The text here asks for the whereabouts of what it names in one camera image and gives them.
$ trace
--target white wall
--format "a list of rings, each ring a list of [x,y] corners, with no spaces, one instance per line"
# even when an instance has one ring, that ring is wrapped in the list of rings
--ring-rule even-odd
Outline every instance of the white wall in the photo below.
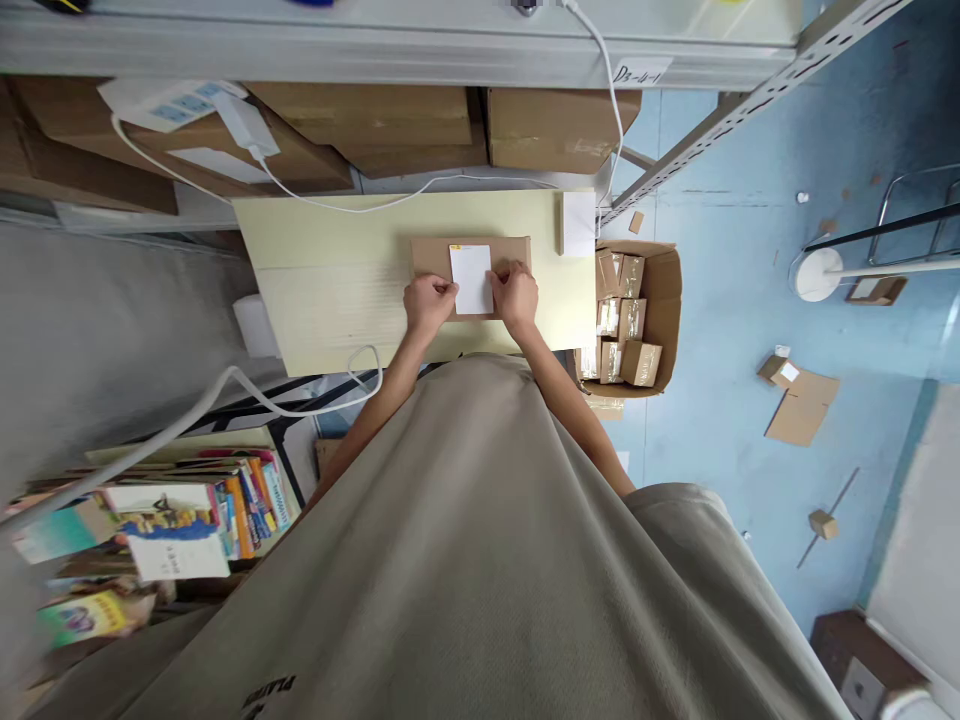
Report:
[[[941,385],[867,614],[921,661],[960,717],[960,386]]]
[[[159,429],[226,365],[253,377],[231,305],[249,265],[0,225],[0,503],[90,447]],[[44,566],[0,544],[0,717],[35,672]]]

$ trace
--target cardboard box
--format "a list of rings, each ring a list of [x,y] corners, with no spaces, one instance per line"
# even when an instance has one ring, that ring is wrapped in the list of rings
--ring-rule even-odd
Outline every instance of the cardboard box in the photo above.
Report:
[[[600,247],[613,252],[644,258],[643,296],[647,301],[643,339],[651,345],[660,345],[660,366],[657,379],[651,387],[633,385],[602,385],[596,380],[585,380],[584,389],[603,397],[651,397],[664,392],[673,377],[677,361],[677,343],[680,337],[680,310],[683,278],[680,255],[670,243],[648,243],[639,240],[601,241]]]
[[[622,383],[620,363],[623,359],[622,346],[618,342],[600,343],[600,378],[602,385]]]
[[[105,78],[18,76],[12,82],[24,104],[36,117],[40,130],[48,138],[158,176],[169,185],[169,192],[173,197],[170,176],[127,147],[114,132],[110,125],[110,108],[97,92],[97,86],[106,82]],[[124,123],[123,127],[128,137],[137,137],[137,142],[141,145],[140,133],[151,132],[127,123]],[[266,197],[283,194],[283,191],[272,183],[270,186],[247,185],[203,170],[172,155],[149,148],[143,149],[174,172],[224,197]],[[173,203],[173,210],[156,212],[176,214],[176,201],[173,200]]]
[[[639,90],[617,92],[623,131],[640,113]],[[617,147],[607,90],[487,90],[494,167],[593,175]]]
[[[350,165],[336,150],[329,146],[314,145],[256,98],[251,102],[259,108],[277,147],[280,148],[280,154],[268,157],[266,163],[270,172],[284,185],[297,193],[353,188]],[[265,176],[249,151],[237,145],[216,113],[171,133],[131,127],[127,135],[141,147],[162,153],[164,163],[168,157],[177,157],[236,182],[246,185],[263,184],[270,193],[279,190],[273,181]]]
[[[768,385],[778,385],[789,390],[793,381],[800,377],[800,368],[787,358],[771,355],[757,372],[757,375],[767,381]]]
[[[653,387],[663,348],[659,345],[629,340],[623,349],[620,377],[637,387]]]
[[[412,238],[410,240],[410,262],[413,277],[420,275],[439,275],[453,282],[453,270],[450,267],[451,245],[489,245],[490,267],[496,273],[506,270],[510,262],[519,260],[530,264],[530,238]],[[471,320],[499,320],[496,312],[485,315],[458,315],[456,309],[447,318],[447,322],[466,322]]]
[[[621,300],[620,301],[620,326],[617,329],[617,339],[620,342],[626,340],[643,339],[643,321],[647,314],[646,300]]]
[[[839,388],[839,380],[801,370],[780,401],[764,436],[810,447]]]
[[[46,137],[0,79],[0,188],[113,210],[177,214],[170,180]]]
[[[475,88],[467,88],[470,142],[450,145],[371,145],[337,143],[336,148],[366,177],[379,179],[486,165],[487,136]]]
[[[893,305],[906,285],[907,278],[901,275],[862,277],[850,289],[847,302],[853,305]]]
[[[248,82],[247,89],[318,145],[471,145],[467,89]]]
[[[597,336],[617,337],[620,328],[620,299],[607,298],[597,303]]]
[[[839,533],[837,519],[825,510],[810,513],[810,528],[824,540],[832,540]]]

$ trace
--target beige t-shirt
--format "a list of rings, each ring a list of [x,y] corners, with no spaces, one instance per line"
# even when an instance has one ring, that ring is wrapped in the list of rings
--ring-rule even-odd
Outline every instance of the beige t-shirt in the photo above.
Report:
[[[421,380],[188,635],[146,672],[149,634],[116,643],[35,717],[849,717],[720,499],[621,500],[500,356]]]

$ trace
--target blue floor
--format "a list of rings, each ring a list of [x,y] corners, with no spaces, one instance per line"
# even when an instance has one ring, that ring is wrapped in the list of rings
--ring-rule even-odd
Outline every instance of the blue floor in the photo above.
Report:
[[[845,303],[847,288],[804,302],[788,269],[822,223],[837,234],[873,224],[895,172],[960,161],[957,64],[941,30],[957,17],[948,3],[917,0],[639,207],[641,239],[676,243],[680,253],[678,361],[664,395],[628,401],[624,420],[605,427],[630,454],[638,487],[697,482],[721,495],[805,633],[817,615],[857,599],[924,378],[960,377],[948,322],[960,274],[915,275],[896,305],[876,308]],[[626,144],[659,156],[716,98],[646,93]],[[616,191],[637,177],[622,164]],[[941,203],[957,177],[908,189],[894,216]],[[796,202],[800,191],[809,203]],[[605,236],[631,237],[629,215]],[[931,233],[904,233],[884,252],[920,249]],[[866,243],[842,250],[848,267],[864,265],[866,253]],[[756,370],[776,344],[789,345],[799,366],[841,380],[810,448],[763,437],[782,391]],[[798,571],[812,537],[807,515],[829,508],[857,467],[837,512],[839,537],[818,543]]]

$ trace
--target hand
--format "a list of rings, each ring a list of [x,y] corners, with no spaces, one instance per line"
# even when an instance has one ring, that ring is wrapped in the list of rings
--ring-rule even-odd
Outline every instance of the hand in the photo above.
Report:
[[[534,318],[537,314],[537,281],[530,274],[530,268],[514,260],[507,272],[498,276],[488,272],[493,286],[493,301],[507,331],[520,342],[520,336],[536,331]]]
[[[460,286],[438,275],[421,275],[403,291],[407,334],[431,342],[450,317]]]

